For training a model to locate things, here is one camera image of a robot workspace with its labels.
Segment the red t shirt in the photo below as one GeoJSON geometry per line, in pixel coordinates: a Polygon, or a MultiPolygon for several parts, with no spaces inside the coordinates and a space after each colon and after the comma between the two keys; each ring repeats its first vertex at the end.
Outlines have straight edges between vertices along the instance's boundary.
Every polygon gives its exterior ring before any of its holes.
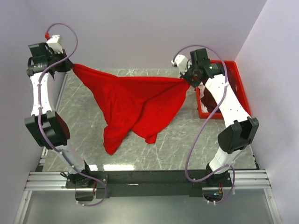
{"type": "Polygon", "coordinates": [[[182,107],[190,84],[173,77],[118,77],[75,64],[73,72],[93,93],[107,126],[105,151],[113,155],[132,131],[154,144],[182,107]]]}

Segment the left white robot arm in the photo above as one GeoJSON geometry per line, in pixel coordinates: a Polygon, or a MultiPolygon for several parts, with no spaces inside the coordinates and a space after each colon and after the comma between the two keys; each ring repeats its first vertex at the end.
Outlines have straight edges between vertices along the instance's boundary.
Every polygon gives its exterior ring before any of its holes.
{"type": "Polygon", "coordinates": [[[54,151],[68,168],[61,175],[77,186],[92,183],[87,163],[73,151],[68,141],[70,131],[55,110],[52,94],[55,73],[66,73],[73,67],[58,41],[48,40],[29,45],[32,56],[28,59],[27,75],[33,86],[33,108],[25,126],[37,144],[54,151]]]}

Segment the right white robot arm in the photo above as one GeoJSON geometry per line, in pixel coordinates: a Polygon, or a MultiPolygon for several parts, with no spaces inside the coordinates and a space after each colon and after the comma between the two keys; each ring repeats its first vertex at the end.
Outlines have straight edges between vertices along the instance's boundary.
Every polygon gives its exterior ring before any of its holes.
{"type": "Polygon", "coordinates": [[[211,93],[217,105],[208,118],[211,119],[220,110],[226,127],[217,137],[219,149],[206,167],[207,175],[195,180],[185,172],[186,178],[191,182],[201,182],[212,176],[219,178],[222,173],[227,172],[236,156],[252,143],[259,127],[258,119],[252,118],[245,111],[234,94],[224,60],[211,62],[207,55],[208,49],[199,45],[197,50],[190,52],[190,58],[177,53],[172,60],[181,77],[192,87],[203,84],[211,93]]]}

